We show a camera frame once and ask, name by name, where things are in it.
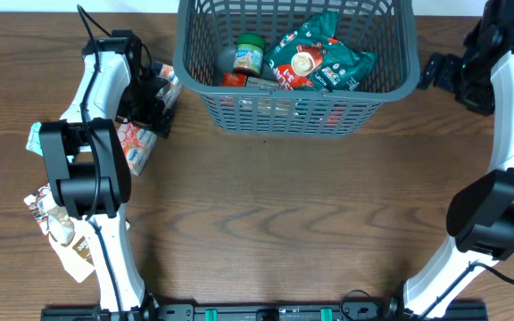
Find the colourful tissue multipack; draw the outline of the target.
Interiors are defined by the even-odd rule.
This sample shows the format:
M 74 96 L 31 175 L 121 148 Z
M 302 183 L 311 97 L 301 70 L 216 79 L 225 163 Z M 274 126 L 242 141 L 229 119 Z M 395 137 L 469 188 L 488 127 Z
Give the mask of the colourful tissue multipack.
M 126 157 L 130 173 L 139 176 L 145 166 L 158 137 L 167 138 L 174 118 L 174 105 L 182 92 L 183 84 L 176 76 L 174 68 L 165 63 L 153 65 L 155 80 L 164 86 L 154 89 L 154 107 L 145 119 L 119 118 L 118 138 Z

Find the red spaghetti packet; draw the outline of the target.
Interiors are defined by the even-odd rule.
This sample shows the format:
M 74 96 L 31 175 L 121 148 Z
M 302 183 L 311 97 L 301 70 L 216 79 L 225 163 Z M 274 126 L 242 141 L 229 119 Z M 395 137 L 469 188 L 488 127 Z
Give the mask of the red spaghetti packet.
M 221 86 L 250 86 L 264 89 L 281 89 L 282 86 L 275 80 L 267 80 L 263 78 L 249 77 L 243 74 L 225 72 L 221 81 Z M 342 109 L 336 109 L 328 118 L 329 126 L 336 125 L 343 116 Z

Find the teal wet wipes packet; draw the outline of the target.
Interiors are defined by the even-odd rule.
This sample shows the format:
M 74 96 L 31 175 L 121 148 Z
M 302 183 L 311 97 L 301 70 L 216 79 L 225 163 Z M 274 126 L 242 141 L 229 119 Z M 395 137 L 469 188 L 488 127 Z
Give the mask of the teal wet wipes packet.
M 41 148 L 40 138 L 39 138 L 39 131 L 41 128 L 40 122 L 35 122 L 29 131 L 29 137 L 28 141 L 26 143 L 26 149 L 30 152 L 34 152 L 35 154 L 42 156 L 43 151 Z

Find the green lid jar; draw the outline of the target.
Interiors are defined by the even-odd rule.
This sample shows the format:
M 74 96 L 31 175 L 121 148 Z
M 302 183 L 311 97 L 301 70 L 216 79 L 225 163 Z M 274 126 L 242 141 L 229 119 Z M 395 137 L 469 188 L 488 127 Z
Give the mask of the green lid jar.
M 259 78 L 262 70 L 262 60 L 265 40 L 252 33 L 244 33 L 238 37 L 233 71 L 249 77 Z

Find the green coffee sachet bag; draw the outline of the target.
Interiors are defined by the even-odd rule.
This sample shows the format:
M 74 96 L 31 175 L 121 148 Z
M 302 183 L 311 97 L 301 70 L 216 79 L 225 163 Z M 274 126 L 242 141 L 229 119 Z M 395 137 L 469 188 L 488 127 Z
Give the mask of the green coffee sachet bag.
M 265 53 L 282 89 L 354 91 L 367 78 L 377 56 L 336 39 L 337 23 L 337 12 L 316 13 Z

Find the beige brown snack pouch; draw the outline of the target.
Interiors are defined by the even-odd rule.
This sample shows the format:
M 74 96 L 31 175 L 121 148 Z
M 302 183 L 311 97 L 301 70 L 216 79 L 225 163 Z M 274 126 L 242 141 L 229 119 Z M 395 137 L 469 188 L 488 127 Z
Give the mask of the beige brown snack pouch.
M 83 234 L 76 231 L 66 209 L 55 203 L 49 184 L 26 196 L 24 202 L 64 270 L 76 282 L 82 283 L 95 271 L 88 242 Z

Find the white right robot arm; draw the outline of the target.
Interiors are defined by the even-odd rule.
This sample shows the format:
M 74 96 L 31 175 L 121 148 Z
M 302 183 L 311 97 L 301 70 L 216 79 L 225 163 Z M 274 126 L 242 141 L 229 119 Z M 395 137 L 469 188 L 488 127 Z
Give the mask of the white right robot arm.
M 481 273 L 514 254 L 514 1 L 488 0 L 462 56 L 436 53 L 419 88 L 440 87 L 470 111 L 493 116 L 486 173 L 449 205 L 447 236 L 430 261 L 406 280 L 385 313 L 389 320 L 478 320 L 481 304 L 457 302 Z

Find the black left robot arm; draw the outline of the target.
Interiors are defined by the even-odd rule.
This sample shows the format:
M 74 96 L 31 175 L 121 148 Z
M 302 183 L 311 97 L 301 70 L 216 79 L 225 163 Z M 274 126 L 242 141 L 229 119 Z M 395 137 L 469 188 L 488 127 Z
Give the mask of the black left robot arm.
M 160 96 L 169 81 L 152 65 L 130 29 L 89 38 L 85 71 L 68 110 L 39 131 L 48 183 L 55 203 L 86 238 L 101 290 L 93 308 L 47 308 L 44 320 L 158 320 L 160 308 L 137 271 L 126 209 L 131 174 L 115 125 L 127 120 L 167 137 L 174 118 Z

